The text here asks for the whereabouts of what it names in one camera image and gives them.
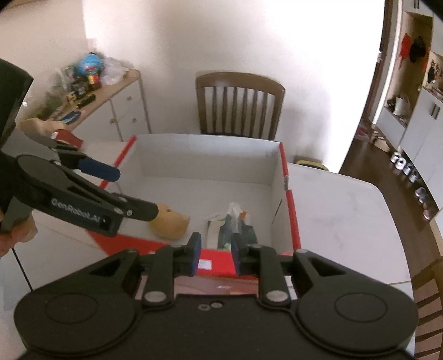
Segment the black cable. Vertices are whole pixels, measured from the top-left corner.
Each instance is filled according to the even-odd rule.
[[[26,280],[26,282],[28,283],[29,288],[31,289],[31,291],[34,291],[34,289],[33,289],[32,286],[31,286],[31,283],[29,282],[29,279],[28,279],[27,276],[26,276],[26,273],[25,273],[25,270],[24,270],[24,268],[23,268],[23,266],[22,266],[22,263],[20,262],[19,257],[17,256],[16,250],[15,250],[14,248],[12,248],[12,253],[13,253],[14,256],[16,257],[16,260],[17,260],[17,262],[18,262],[18,264],[19,264],[19,266],[20,266],[20,269],[22,270],[23,276],[25,277],[25,280]]]

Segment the white label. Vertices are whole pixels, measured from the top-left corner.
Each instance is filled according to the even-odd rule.
[[[212,261],[200,259],[198,262],[198,268],[202,270],[212,270]]]

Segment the screw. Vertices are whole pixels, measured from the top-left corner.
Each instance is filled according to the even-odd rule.
[[[219,309],[219,308],[222,308],[222,307],[223,307],[223,304],[222,304],[221,302],[219,302],[219,301],[214,301],[214,302],[211,304],[211,307],[214,308],[214,309]]]
[[[167,298],[166,294],[162,291],[149,291],[144,295],[144,299],[148,302],[163,302]]]
[[[266,298],[272,302],[283,302],[288,299],[288,294],[281,290],[274,290],[268,292]]]
[[[209,311],[209,310],[211,310],[211,307],[209,305],[207,305],[207,304],[200,304],[198,306],[198,309],[201,310],[201,311]]]

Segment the wooden chair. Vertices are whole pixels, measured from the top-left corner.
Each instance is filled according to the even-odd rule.
[[[275,139],[285,92],[284,87],[278,82],[254,74],[216,72],[198,76],[195,86],[202,134]],[[209,106],[206,102],[207,90],[209,90],[209,97],[212,93],[212,104]],[[274,98],[272,114],[269,111],[271,98]],[[252,106],[248,104],[248,100],[252,100]],[[222,105],[221,112],[218,107],[219,102]],[[207,117],[207,107],[211,119]],[[212,131],[208,131],[208,125],[212,127]]]
[[[443,359],[443,257],[412,278],[414,299],[419,308],[415,358]]]

